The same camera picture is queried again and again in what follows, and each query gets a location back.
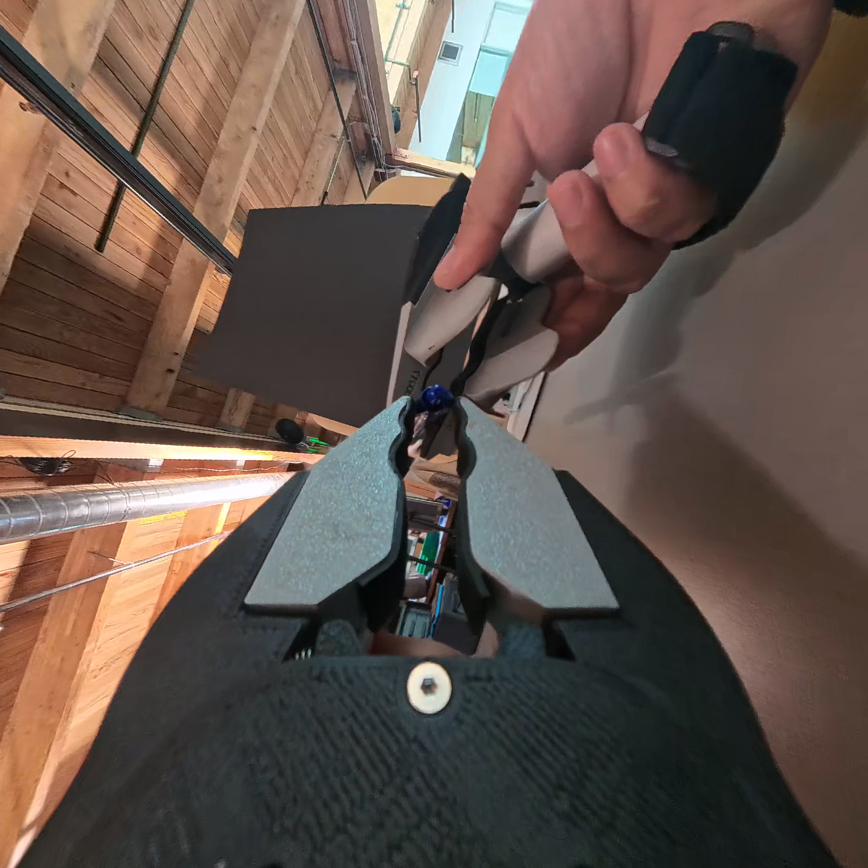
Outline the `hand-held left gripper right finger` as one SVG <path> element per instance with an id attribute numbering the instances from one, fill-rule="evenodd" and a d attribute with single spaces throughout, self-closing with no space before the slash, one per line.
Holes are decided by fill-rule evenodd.
<path id="1" fill-rule="evenodd" d="M 617 613 L 554 470 L 469 398 L 458 409 L 462 542 L 471 566 L 542 613 Z"/>

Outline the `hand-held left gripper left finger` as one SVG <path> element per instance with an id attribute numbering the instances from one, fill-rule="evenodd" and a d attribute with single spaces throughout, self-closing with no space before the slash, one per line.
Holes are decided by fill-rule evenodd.
<path id="1" fill-rule="evenodd" d="M 415 415 L 401 396 L 312 466 L 246 594 L 249 609 L 309 609 L 402 562 Z"/>

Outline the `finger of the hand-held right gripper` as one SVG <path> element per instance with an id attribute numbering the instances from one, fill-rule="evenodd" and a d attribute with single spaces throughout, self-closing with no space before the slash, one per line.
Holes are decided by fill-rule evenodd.
<path id="1" fill-rule="evenodd" d="M 461 394 L 480 407 L 494 403 L 515 385 L 543 371 L 556 353 L 557 333 L 543 322 L 550 298 L 508 301 L 494 318 L 478 367 Z"/>
<path id="2" fill-rule="evenodd" d="M 462 368 L 479 314 L 496 297 L 500 282 L 477 275 L 447 291 L 429 278 L 413 307 L 405 338 L 405 367 Z"/>

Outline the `blue pen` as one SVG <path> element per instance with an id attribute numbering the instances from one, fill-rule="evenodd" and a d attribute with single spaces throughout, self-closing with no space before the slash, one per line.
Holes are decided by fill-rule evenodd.
<path id="1" fill-rule="evenodd" d="M 454 397 L 442 385 L 425 387 L 415 405 L 415 420 L 408 454 L 427 459 L 446 423 L 450 421 Z"/>

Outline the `person's right hand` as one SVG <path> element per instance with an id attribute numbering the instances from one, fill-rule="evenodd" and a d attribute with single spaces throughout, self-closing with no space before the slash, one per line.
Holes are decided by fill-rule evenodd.
<path id="1" fill-rule="evenodd" d="M 534 172 L 571 261 L 549 280 L 555 371 L 589 346 L 673 247 L 708 223 L 713 194 L 649 154 L 631 122 L 657 97 L 684 42 L 724 21 L 750 24 L 798 67 L 815 63 L 830 1 L 535 2 L 495 100 L 458 234 L 434 275 L 461 288 L 487 266 Z"/>

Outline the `black board on white stand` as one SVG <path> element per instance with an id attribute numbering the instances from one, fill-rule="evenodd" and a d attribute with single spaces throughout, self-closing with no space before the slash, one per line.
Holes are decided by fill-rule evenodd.
<path id="1" fill-rule="evenodd" d="M 257 209 L 194 371 L 266 403 L 360 428 L 395 399 L 449 387 L 472 340 L 466 326 L 429 369 L 401 353 L 402 310 L 417 299 L 435 205 Z"/>

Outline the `silver air duct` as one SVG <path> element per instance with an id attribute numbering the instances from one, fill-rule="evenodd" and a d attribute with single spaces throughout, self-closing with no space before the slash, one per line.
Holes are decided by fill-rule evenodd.
<path id="1" fill-rule="evenodd" d="M 267 497 L 295 472 L 88 484 L 3 495 L 1 544 Z"/>

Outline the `black ceiling rail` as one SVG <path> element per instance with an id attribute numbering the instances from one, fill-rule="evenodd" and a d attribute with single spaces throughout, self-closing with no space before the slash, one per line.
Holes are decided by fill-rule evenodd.
<path id="1" fill-rule="evenodd" d="M 236 257 L 5 27 L 1 27 L 1 76 L 4 82 L 36 108 L 38 114 L 80 146 L 219 271 L 232 274 Z"/>

